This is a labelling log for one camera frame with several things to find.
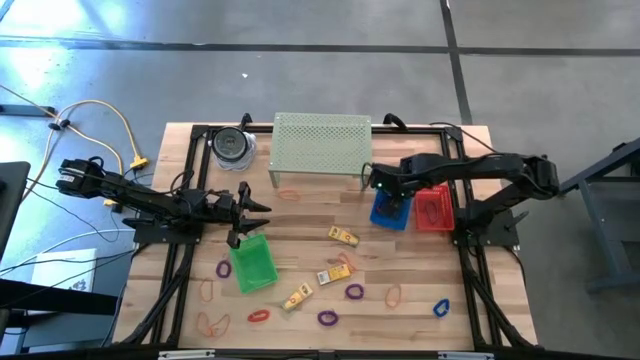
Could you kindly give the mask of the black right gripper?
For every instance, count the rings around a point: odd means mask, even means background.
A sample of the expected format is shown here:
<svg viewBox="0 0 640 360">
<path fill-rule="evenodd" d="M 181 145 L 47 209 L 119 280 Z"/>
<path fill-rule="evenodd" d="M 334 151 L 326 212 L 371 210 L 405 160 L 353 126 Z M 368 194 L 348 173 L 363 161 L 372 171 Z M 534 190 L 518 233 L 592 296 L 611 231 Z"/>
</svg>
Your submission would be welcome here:
<svg viewBox="0 0 640 360">
<path fill-rule="evenodd" d="M 372 163 L 369 185 L 391 196 L 384 200 L 384 217 L 390 221 L 403 221 L 408 210 L 408 200 L 415 196 L 415 176 L 402 172 L 401 167 Z"/>
</svg>

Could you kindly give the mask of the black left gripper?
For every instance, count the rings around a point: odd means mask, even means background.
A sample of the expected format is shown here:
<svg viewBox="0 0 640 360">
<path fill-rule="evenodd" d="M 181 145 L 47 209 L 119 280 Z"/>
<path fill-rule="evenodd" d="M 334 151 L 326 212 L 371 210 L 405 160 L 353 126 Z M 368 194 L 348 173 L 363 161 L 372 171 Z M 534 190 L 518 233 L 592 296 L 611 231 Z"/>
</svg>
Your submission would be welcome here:
<svg viewBox="0 0 640 360">
<path fill-rule="evenodd" d="M 271 212 L 272 209 L 251 198 L 251 188 L 246 181 L 239 183 L 238 205 L 249 212 Z M 228 232 L 226 243 L 232 249 L 240 247 L 240 234 L 247 235 L 250 231 L 269 223 L 268 219 L 248 219 L 240 217 L 239 207 L 234 196 L 228 190 L 209 191 L 202 201 L 201 220 L 205 223 L 232 225 Z"/>
</svg>

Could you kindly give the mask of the yellow green crayon box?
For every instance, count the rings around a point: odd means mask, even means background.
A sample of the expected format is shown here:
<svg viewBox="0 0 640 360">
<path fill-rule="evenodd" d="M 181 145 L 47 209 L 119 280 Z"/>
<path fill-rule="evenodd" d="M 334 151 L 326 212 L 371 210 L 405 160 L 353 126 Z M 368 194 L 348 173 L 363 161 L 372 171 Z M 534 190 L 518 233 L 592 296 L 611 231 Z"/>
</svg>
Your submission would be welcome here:
<svg viewBox="0 0 640 360">
<path fill-rule="evenodd" d="M 338 280 L 349 278 L 350 276 L 351 276 L 351 270 L 347 264 L 337 265 L 329 268 L 328 270 L 324 270 L 316 274 L 318 283 L 321 286 L 327 285 L 329 283 L 332 283 Z"/>
<path fill-rule="evenodd" d="M 360 239 L 353 233 L 336 226 L 332 226 L 328 232 L 328 237 L 351 247 L 357 247 Z"/>
<path fill-rule="evenodd" d="M 286 312 L 293 311 L 312 294 L 312 287 L 308 283 L 302 283 L 287 299 L 284 300 L 282 303 L 282 309 Z"/>
</svg>

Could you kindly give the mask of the black desk top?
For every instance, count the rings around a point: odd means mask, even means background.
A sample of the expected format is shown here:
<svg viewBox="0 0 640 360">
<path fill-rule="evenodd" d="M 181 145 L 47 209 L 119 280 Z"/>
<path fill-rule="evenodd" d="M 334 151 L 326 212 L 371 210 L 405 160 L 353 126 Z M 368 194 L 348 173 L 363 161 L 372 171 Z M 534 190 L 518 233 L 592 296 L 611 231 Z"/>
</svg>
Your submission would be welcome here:
<svg viewBox="0 0 640 360">
<path fill-rule="evenodd" d="M 30 168 L 26 161 L 0 163 L 0 260 L 22 201 Z"/>
</svg>

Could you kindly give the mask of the blue plastic basket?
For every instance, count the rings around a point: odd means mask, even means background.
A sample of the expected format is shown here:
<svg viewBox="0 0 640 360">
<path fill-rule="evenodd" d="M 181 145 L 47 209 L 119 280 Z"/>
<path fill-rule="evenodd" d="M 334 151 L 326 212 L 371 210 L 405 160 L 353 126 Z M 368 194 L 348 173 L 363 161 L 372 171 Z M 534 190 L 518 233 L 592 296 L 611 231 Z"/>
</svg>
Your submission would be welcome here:
<svg viewBox="0 0 640 360">
<path fill-rule="evenodd" d="M 408 210 L 406 213 L 406 218 L 403 221 L 390 221 L 389 219 L 384 217 L 384 200 L 389 197 L 391 196 L 382 190 L 376 192 L 375 200 L 371 208 L 370 221 L 374 225 L 378 225 L 387 229 L 404 231 L 409 220 L 409 212 L 411 209 L 412 199 L 407 199 Z"/>
</svg>

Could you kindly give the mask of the green plastic basket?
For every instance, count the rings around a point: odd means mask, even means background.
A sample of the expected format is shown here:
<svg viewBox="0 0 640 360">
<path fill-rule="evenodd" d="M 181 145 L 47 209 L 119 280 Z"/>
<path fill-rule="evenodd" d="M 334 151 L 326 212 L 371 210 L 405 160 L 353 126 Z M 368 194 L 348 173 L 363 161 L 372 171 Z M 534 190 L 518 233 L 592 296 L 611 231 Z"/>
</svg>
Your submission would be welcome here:
<svg viewBox="0 0 640 360">
<path fill-rule="evenodd" d="M 231 250 L 231 263 L 242 294 L 249 294 L 275 284 L 279 275 L 264 234 L 243 240 Z"/>
</svg>

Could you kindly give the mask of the red plastic basket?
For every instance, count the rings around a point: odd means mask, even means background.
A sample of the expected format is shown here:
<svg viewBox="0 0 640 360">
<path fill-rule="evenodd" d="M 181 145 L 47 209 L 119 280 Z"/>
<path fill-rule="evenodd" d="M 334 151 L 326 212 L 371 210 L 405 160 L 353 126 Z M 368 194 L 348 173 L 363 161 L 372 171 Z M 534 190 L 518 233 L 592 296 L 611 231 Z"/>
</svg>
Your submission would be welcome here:
<svg viewBox="0 0 640 360">
<path fill-rule="evenodd" d="M 431 225 L 426 218 L 424 205 L 428 201 L 434 201 L 439 206 L 440 222 L 438 225 Z M 419 231 L 451 231 L 454 229 L 452 200 L 449 187 L 446 184 L 418 191 L 414 197 L 414 211 L 416 229 Z"/>
</svg>

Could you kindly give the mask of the white cylindrical canister black top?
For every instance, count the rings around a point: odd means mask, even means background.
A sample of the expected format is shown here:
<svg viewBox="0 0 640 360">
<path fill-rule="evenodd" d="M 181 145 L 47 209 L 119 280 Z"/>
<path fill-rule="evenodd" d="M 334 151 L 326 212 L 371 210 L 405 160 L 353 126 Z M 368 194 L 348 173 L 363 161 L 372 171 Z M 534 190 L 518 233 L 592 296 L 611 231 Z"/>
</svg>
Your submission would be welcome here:
<svg viewBox="0 0 640 360">
<path fill-rule="evenodd" d="M 218 159 L 234 163 L 247 153 L 249 142 L 239 128 L 223 127 L 213 135 L 211 147 Z"/>
</svg>

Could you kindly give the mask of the pale green perforated metal shelf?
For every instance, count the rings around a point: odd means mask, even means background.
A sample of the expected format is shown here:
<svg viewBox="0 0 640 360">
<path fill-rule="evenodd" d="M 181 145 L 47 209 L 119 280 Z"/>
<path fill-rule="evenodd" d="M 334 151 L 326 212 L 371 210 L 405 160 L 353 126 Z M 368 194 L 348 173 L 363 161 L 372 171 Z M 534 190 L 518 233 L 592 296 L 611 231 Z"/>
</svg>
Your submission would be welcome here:
<svg viewBox="0 0 640 360">
<path fill-rule="evenodd" d="M 278 112 L 268 172 L 275 188 L 284 173 L 359 176 L 372 154 L 367 115 Z"/>
</svg>

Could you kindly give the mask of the silver aluminium bar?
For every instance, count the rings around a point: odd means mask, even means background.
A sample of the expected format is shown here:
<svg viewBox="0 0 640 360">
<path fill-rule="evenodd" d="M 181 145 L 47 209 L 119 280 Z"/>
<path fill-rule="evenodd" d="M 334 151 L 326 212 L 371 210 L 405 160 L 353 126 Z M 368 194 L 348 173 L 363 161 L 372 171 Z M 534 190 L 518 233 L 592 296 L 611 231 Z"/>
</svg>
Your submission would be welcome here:
<svg viewBox="0 0 640 360">
<path fill-rule="evenodd" d="M 495 360 L 492 353 L 441 351 L 437 355 L 438 360 Z"/>
<path fill-rule="evenodd" d="M 216 352 L 212 349 L 161 351 L 157 360 L 210 360 Z"/>
</svg>

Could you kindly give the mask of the white cardboard box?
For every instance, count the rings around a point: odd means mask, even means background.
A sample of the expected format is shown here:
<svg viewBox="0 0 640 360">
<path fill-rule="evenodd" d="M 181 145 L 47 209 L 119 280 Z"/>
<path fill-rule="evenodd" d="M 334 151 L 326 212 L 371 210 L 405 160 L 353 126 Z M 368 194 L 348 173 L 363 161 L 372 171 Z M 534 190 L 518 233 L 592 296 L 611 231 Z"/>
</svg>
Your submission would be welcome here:
<svg viewBox="0 0 640 360">
<path fill-rule="evenodd" d="M 35 259 L 31 283 L 91 292 L 96 253 L 96 249 L 83 249 L 40 254 Z"/>
</svg>

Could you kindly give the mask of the black beam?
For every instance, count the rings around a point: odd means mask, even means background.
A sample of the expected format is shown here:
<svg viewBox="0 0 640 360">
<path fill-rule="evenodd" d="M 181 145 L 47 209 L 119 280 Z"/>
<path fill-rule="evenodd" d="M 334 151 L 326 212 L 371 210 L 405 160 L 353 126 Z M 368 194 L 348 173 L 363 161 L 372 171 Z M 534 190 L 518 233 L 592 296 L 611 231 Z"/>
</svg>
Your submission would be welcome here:
<svg viewBox="0 0 640 360">
<path fill-rule="evenodd" d="M 117 302 L 112 295 L 0 279 L 0 308 L 113 315 Z"/>
</svg>

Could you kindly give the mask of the black floor stand foot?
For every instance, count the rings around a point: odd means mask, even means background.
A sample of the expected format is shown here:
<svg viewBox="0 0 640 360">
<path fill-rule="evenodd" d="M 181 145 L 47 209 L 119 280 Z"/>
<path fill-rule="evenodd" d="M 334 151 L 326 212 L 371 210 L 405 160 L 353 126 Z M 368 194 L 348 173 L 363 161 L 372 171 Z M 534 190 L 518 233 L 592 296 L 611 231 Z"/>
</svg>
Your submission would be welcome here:
<svg viewBox="0 0 640 360">
<path fill-rule="evenodd" d="M 53 107 L 37 107 L 33 105 L 0 104 L 0 115 L 23 117 L 54 117 Z"/>
</svg>

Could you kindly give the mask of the grey metal table frame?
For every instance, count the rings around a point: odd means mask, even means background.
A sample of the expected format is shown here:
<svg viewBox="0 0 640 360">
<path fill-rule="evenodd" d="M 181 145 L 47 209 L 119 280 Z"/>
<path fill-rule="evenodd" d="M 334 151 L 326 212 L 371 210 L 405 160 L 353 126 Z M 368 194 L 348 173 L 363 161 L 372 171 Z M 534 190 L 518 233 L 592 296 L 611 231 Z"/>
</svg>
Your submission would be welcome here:
<svg viewBox="0 0 640 360">
<path fill-rule="evenodd" d="M 640 270 L 633 269 L 625 249 L 640 245 L 640 137 L 563 181 L 559 195 L 574 190 L 581 194 L 607 267 L 607 275 L 588 282 L 587 290 L 640 286 Z"/>
</svg>

